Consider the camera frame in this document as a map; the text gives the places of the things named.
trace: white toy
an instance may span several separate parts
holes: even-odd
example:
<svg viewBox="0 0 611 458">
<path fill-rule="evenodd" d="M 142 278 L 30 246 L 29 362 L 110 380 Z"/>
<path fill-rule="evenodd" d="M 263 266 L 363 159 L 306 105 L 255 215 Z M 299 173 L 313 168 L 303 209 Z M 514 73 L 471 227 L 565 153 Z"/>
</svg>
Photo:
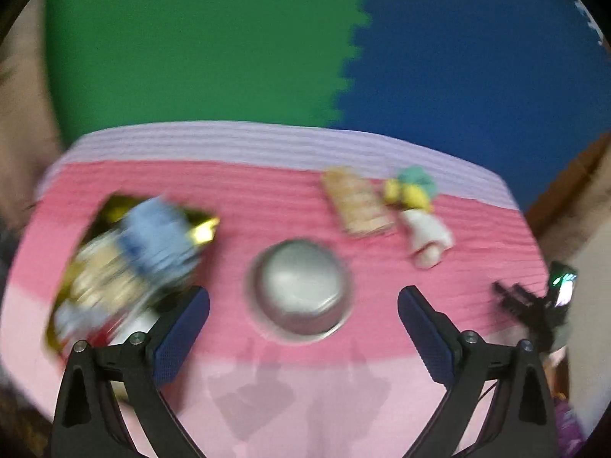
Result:
<svg viewBox="0 0 611 458">
<path fill-rule="evenodd" d="M 437 265 L 444 251 L 454 246 L 451 230 L 435 215 L 411 209 L 401 212 L 401 218 L 412 231 L 414 262 L 421 269 Z"/>
</svg>

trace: metal bowl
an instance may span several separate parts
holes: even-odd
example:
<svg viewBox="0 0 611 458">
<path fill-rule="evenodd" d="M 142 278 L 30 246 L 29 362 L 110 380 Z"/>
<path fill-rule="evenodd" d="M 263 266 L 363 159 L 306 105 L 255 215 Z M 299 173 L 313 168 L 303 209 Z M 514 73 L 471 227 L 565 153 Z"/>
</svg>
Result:
<svg viewBox="0 0 611 458">
<path fill-rule="evenodd" d="M 305 239 L 283 241 L 259 255 L 249 296 L 268 325 L 295 341 L 331 335 L 351 306 L 346 269 L 329 250 Z"/>
</svg>

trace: green foam mat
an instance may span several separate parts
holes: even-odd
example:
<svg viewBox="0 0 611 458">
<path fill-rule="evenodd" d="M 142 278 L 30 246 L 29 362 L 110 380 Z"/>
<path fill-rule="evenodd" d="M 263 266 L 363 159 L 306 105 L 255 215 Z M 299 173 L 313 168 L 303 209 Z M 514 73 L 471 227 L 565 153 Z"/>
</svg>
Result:
<svg viewBox="0 0 611 458">
<path fill-rule="evenodd" d="M 48 0 L 62 135 L 170 120 L 327 126 L 359 0 Z"/>
</svg>

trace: pink tablecloth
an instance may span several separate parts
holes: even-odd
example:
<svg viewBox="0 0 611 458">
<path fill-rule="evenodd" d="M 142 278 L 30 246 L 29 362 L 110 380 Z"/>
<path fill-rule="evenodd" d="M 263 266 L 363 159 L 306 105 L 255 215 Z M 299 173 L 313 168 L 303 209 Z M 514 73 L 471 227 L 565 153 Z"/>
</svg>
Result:
<svg viewBox="0 0 611 458">
<path fill-rule="evenodd" d="M 346 236 L 319 183 L 323 168 L 339 164 L 372 179 L 424 166 L 440 188 L 436 214 L 454 232 L 456 247 L 438 267 L 422 271 L 408 259 L 409 236 L 401 227 L 385 236 Z M 109 129 L 79 141 L 43 191 L 7 286 L 0 353 L 48 415 L 62 368 L 42 345 L 44 326 L 63 269 L 105 198 L 117 191 L 165 194 L 221 216 L 214 253 L 199 277 L 211 294 L 210 319 L 168 394 L 211 458 L 402 456 L 444 388 L 430 381 L 405 334 L 398 291 L 416 284 L 459 329 L 515 341 L 490 283 L 545 287 L 537 245 L 498 176 L 373 134 L 245 123 Z M 244 301 L 253 258 L 292 237 L 334 250 L 354 281 L 349 321 L 314 344 L 274 338 Z M 485 407 L 465 442 L 477 434 Z M 141 431 L 134 432 L 139 449 L 150 454 Z"/>
</svg>

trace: metal bolt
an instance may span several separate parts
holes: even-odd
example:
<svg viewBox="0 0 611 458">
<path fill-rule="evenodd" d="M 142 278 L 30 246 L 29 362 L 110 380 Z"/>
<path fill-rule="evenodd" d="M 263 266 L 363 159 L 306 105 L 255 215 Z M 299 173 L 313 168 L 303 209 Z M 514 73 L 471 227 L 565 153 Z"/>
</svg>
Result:
<svg viewBox="0 0 611 458">
<path fill-rule="evenodd" d="M 142 344 L 144 340 L 147 338 L 147 335 L 144 332 L 134 332 L 131 336 L 129 336 L 129 342 L 134 345 Z"/>
<path fill-rule="evenodd" d="M 530 342 L 528 339 L 522 339 L 522 341 L 520 341 L 520 347 L 524 351 L 532 351 L 532 350 L 534 350 L 533 343 Z"/>
<path fill-rule="evenodd" d="M 85 351 L 86 347 L 87 347 L 87 341 L 76 341 L 72 349 L 76 351 L 77 353 L 80 353 L 82 351 Z"/>
<path fill-rule="evenodd" d="M 462 339 L 464 339 L 469 344 L 475 344 L 480 337 L 477 335 L 477 332 L 473 330 L 466 330 L 462 333 Z"/>
</svg>

